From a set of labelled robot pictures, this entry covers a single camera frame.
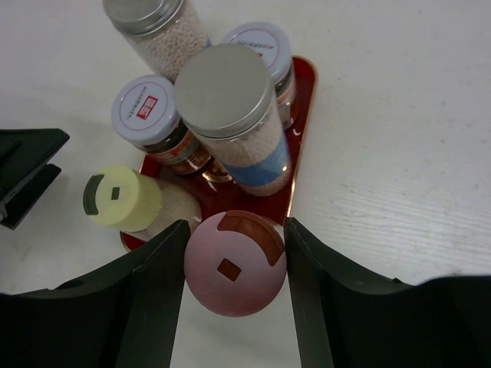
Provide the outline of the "tall jar silver lid white beads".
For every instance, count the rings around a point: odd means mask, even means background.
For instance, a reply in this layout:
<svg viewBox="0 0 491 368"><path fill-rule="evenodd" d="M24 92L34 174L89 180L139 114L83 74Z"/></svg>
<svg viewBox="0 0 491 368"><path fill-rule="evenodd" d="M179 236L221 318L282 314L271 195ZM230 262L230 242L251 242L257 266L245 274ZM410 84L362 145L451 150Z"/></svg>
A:
<svg viewBox="0 0 491 368"><path fill-rule="evenodd" d="M187 0L104 0L103 7L149 68L171 82L192 56L212 45Z"/></svg>

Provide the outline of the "short jar white lid red logo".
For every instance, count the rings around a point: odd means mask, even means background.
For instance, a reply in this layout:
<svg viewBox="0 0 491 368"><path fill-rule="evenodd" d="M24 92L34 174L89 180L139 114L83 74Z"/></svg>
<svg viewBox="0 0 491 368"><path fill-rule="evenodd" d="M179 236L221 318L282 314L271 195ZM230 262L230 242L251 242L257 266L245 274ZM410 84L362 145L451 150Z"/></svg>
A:
<svg viewBox="0 0 491 368"><path fill-rule="evenodd" d="M211 159L182 121L165 77L129 82L115 97L110 119L120 137L177 175L195 173Z"/></svg>

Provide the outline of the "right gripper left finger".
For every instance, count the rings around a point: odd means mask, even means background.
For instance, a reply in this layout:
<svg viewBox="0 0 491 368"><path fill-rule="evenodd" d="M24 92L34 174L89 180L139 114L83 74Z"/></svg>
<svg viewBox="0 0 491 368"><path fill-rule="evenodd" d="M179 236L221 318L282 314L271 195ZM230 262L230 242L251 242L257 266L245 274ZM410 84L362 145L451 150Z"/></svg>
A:
<svg viewBox="0 0 491 368"><path fill-rule="evenodd" d="M3 367L168 367L189 224L55 289L1 295Z"/></svg>

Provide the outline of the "tall jar silver lid blue label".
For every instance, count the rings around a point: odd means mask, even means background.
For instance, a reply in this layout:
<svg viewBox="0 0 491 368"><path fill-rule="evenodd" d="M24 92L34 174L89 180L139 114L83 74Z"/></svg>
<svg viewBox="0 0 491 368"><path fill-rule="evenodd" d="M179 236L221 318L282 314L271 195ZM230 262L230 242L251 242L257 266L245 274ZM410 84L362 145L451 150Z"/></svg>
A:
<svg viewBox="0 0 491 368"><path fill-rule="evenodd" d="M174 100L188 129L245 192L271 196L286 186L292 165L275 89L252 49L202 50L181 69Z"/></svg>

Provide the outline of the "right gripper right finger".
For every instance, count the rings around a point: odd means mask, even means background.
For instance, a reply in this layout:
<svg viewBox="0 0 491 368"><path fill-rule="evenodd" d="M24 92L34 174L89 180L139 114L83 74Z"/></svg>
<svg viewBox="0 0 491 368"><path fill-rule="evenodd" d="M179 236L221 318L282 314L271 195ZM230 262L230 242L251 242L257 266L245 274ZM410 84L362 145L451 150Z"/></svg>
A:
<svg viewBox="0 0 491 368"><path fill-rule="evenodd" d="M284 227L288 282L303 367L488 367L490 278L410 285L377 274Z"/></svg>

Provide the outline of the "yellow cap shaker bottle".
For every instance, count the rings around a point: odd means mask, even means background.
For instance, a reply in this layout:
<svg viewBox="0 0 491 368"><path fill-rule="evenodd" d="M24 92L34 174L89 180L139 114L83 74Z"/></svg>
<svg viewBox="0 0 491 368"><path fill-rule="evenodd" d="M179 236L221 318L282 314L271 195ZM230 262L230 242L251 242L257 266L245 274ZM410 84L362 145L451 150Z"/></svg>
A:
<svg viewBox="0 0 491 368"><path fill-rule="evenodd" d="M82 203L93 222L144 241L177 220L195 229L202 219L197 199L186 190L122 165L105 166L91 176Z"/></svg>

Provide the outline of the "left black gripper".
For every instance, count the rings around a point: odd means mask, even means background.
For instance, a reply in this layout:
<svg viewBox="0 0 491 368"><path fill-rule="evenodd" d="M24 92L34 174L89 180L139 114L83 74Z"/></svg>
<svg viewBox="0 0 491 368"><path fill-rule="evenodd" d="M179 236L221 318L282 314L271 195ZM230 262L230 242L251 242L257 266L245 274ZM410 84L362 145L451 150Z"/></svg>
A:
<svg viewBox="0 0 491 368"><path fill-rule="evenodd" d="M61 172L50 163L70 139L61 129L1 130L1 225L14 230Z"/></svg>

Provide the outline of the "pink cap shaker bottle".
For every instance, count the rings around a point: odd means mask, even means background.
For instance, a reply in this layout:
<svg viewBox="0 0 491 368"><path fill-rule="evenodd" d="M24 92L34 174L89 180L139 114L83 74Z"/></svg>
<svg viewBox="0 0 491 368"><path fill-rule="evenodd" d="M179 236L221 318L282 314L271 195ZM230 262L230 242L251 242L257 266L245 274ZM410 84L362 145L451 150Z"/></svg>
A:
<svg viewBox="0 0 491 368"><path fill-rule="evenodd" d="M267 307L284 284L285 243L267 218L243 210L212 215L185 250L186 282L206 309L245 317Z"/></svg>

